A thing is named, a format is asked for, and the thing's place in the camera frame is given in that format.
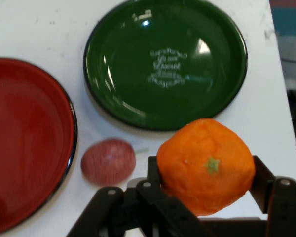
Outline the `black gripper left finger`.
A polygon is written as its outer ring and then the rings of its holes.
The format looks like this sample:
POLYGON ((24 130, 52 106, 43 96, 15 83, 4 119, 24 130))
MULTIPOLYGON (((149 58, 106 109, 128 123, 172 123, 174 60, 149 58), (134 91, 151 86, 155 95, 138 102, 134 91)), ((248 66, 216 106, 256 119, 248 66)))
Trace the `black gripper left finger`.
POLYGON ((99 189, 68 236, 123 237, 135 228, 146 237, 212 236, 178 199, 162 191, 156 157, 148 158, 147 177, 129 181, 125 191, 99 189))

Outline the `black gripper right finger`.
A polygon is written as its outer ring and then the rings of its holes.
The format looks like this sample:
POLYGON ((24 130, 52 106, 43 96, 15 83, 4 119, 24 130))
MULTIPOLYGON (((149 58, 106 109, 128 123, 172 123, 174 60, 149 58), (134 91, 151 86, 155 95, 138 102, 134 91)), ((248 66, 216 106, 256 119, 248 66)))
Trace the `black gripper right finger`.
POLYGON ((255 177, 250 193, 267 214, 266 237, 296 237, 296 180, 274 176, 258 156, 253 156, 255 177))

